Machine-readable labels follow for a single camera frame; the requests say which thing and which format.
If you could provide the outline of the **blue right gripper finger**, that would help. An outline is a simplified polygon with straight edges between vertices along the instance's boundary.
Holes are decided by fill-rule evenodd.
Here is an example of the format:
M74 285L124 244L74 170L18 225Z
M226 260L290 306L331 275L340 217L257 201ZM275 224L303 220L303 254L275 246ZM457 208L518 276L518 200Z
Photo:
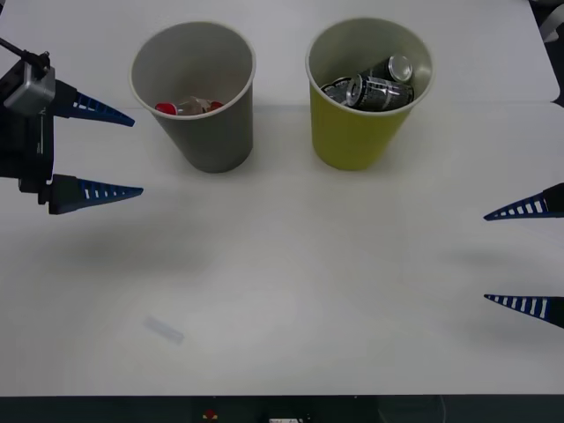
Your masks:
M563 186L561 182L534 196L505 205L484 216L486 221L504 219L562 219Z
M543 322L564 328L564 298L561 296L507 296L484 294L487 300Z

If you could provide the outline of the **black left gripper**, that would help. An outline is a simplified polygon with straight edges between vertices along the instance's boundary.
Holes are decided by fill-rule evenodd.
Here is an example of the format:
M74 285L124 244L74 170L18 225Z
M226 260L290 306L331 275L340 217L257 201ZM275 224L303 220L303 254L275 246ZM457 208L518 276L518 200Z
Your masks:
M18 61L1 78L1 176L19 183L19 191L48 203L50 215L62 215L140 196L144 190L53 174L54 115L133 127L121 111L56 80L55 71L43 77L32 65Z

